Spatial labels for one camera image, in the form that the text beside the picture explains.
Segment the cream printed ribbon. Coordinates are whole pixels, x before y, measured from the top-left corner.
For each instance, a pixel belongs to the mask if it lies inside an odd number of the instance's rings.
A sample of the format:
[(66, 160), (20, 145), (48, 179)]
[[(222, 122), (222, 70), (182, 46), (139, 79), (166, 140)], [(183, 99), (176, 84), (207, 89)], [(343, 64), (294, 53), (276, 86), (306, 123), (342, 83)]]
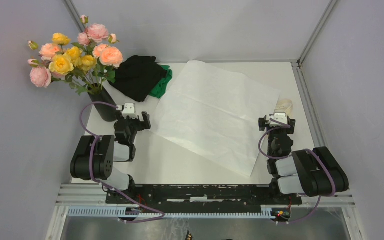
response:
[(285, 113), (290, 116), (293, 111), (293, 102), (290, 99), (280, 99), (275, 106), (275, 113)]

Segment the white paper bouquet wrap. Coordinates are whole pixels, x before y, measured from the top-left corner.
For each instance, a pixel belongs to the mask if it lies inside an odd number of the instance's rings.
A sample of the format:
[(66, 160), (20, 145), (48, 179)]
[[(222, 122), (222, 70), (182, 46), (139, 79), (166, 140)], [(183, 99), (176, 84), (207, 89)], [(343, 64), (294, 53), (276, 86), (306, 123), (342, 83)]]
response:
[(160, 99), (151, 131), (249, 177), (257, 161), (259, 118), (272, 114), (276, 88), (242, 73), (189, 61)]

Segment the peach rose stem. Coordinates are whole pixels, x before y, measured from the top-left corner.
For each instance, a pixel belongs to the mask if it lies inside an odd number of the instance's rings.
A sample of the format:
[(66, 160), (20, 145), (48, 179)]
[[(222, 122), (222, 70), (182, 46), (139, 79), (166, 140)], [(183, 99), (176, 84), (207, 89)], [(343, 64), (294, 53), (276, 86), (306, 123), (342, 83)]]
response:
[(47, 43), (39, 47), (36, 42), (29, 40), (27, 44), (31, 50), (39, 50), (42, 61), (52, 60), (52, 58), (62, 50), (60, 46), (54, 43)]
[(114, 83), (116, 80), (116, 69), (124, 61), (122, 52), (112, 44), (118, 42), (117, 35), (109, 35), (108, 44), (99, 44), (93, 49), (93, 56), (96, 58), (96, 67), (93, 75), (99, 77), (101, 82), (109, 81)]

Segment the yellow rose stem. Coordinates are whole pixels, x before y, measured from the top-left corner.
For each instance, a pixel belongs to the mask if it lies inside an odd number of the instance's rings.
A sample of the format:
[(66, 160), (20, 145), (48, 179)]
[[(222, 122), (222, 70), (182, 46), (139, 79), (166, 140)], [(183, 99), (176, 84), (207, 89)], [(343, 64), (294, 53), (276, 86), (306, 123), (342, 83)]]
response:
[(71, 48), (64, 48), (70, 40), (62, 33), (52, 35), (54, 54), (48, 69), (55, 81), (69, 84), (77, 94), (91, 93), (94, 81), (89, 75), (98, 64), (97, 58), (88, 51), (93, 42), (87, 33), (81, 32), (77, 36), (77, 42), (72, 43)]

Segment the pink rose stem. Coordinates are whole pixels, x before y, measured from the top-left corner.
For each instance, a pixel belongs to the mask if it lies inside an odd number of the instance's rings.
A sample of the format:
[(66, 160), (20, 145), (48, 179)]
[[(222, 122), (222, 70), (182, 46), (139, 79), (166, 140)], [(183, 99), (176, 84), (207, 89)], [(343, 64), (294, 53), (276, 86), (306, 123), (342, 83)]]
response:
[(77, 42), (81, 46), (87, 46), (91, 42), (101, 43), (103, 40), (107, 40), (110, 37), (110, 32), (103, 24), (93, 23), (89, 26), (89, 17), (86, 15), (80, 16), (80, 22), (85, 26), (85, 30), (81, 32), (77, 37)]

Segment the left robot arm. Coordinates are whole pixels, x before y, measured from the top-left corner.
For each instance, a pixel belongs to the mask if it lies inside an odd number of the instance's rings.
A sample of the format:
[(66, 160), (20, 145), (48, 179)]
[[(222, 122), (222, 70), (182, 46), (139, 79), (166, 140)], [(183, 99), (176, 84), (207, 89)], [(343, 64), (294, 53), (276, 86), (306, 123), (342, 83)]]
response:
[(132, 162), (136, 156), (135, 139), (137, 133), (151, 128), (150, 115), (143, 111), (143, 120), (122, 113), (114, 124), (114, 135), (104, 135), (95, 144), (92, 135), (80, 138), (70, 163), (70, 174), (74, 179), (91, 181), (94, 179), (107, 188), (118, 189), (118, 197), (125, 204), (133, 203), (137, 190), (133, 178), (114, 167), (114, 163)]

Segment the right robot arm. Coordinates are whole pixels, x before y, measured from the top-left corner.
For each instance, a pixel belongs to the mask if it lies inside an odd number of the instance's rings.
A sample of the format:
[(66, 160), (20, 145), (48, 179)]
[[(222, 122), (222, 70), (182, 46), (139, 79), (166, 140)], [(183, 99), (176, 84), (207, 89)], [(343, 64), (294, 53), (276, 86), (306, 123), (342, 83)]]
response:
[(331, 197), (348, 191), (348, 176), (326, 146), (293, 150), (295, 126), (296, 120), (284, 112), (258, 120), (263, 132), (258, 150), (267, 158), (267, 170), (273, 176), (269, 199), (282, 204), (292, 194)]

